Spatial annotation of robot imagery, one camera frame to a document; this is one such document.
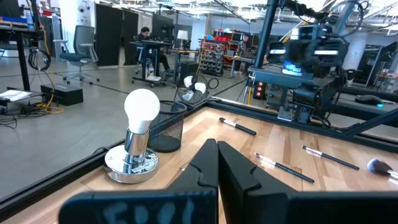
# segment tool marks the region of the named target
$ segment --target white lamp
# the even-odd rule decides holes
[[[178,31],[178,35],[177,35],[177,39],[180,39],[180,40],[188,40],[188,31],[186,31],[186,30],[179,30],[179,31]]]
[[[125,184],[150,179],[159,167],[159,158],[147,148],[149,125],[159,114],[160,102],[150,90],[132,91],[124,102],[129,118],[126,142],[105,155],[105,171],[110,178]]]

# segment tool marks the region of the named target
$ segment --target brush handle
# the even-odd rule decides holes
[[[240,129],[240,130],[242,130],[244,132],[247,132],[249,134],[252,134],[252,135],[256,135],[257,134],[255,131],[253,131],[253,130],[247,128],[247,127],[241,126],[240,124],[236,124],[235,128],[238,128],[238,129]]]
[[[322,153],[321,156],[326,157],[326,158],[328,158],[328,159],[331,159],[331,160],[333,160],[333,161],[336,161],[336,162],[338,162],[338,163],[340,163],[340,164],[346,165],[346,166],[348,166],[348,167],[350,167],[350,168],[359,170],[359,167],[354,166],[354,165],[352,165],[352,164],[349,164],[348,162],[342,161],[341,159],[337,159],[337,158],[335,158],[335,157],[333,157],[333,156],[329,156],[329,155],[326,154],[326,153]]]
[[[389,170],[389,171],[387,171],[390,175],[394,175],[394,176],[397,176],[398,177],[398,173],[397,172],[395,172],[395,171],[393,171],[393,170]]]
[[[304,180],[306,180],[306,181],[308,181],[308,182],[311,182],[311,183],[314,183],[314,180],[313,179],[311,179],[311,178],[309,178],[309,177],[307,177],[307,176],[305,176],[305,175],[303,175],[303,174],[301,174],[301,173],[299,173],[299,172],[296,172],[296,171],[294,171],[294,170],[292,170],[291,168],[289,168],[289,167],[286,167],[286,166],[284,166],[284,165],[282,165],[282,164],[279,164],[279,163],[275,163],[275,166],[276,167],[279,167],[279,168],[281,168],[281,169],[283,169],[283,170],[285,170],[285,171],[287,171],[287,172],[290,172],[291,174],[293,174],[293,175],[295,175],[295,176],[297,176],[297,177],[300,177],[301,179],[304,179]]]

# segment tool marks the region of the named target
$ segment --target black mesh pen cup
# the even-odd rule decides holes
[[[149,126],[148,148],[155,152],[179,150],[186,111],[187,107],[182,103],[161,100],[159,114]]]

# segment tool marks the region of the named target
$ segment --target lamp base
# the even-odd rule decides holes
[[[145,152],[144,162],[129,164],[124,161],[127,152],[124,145],[116,146],[105,155],[105,172],[107,175],[120,183],[136,184],[149,180],[159,168],[159,158],[150,149]]]

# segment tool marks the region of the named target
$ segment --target person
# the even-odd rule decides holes
[[[249,36],[244,36],[243,40],[239,41],[238,43],[238,49],[236,49],[236,55],[242,57],[242,54],[244,51],[246,51],[246,44],[249,40]],[[242,61],[235,61],[235,67],[234,67],[234,74],[242,74],[241,72],[241,62]],[[248,70],[248,65],[246,62],[244,62],[244,72],[246,73]]]
[[[148,27],[143,27],[141,29],[141,33],[138,34],[137,36],[137,40],[138,41],[142,41],[142,40],[150,40],[150,33],[149,33],[149,28]],[[153,54],[149,54],[148,52],[146,52],[147,54],[147,58],[150,58],[150,60],[152,61],[152,66],[155,68],[156,64],[156,58],[155,58],[155,53]],[[159,62],[161,62],[163,64],[164,70],[170,70],[170,66],[169,63],[167,61],[167,57],[166,55],[163,54],[163,52],[160,52],[159,55]]]

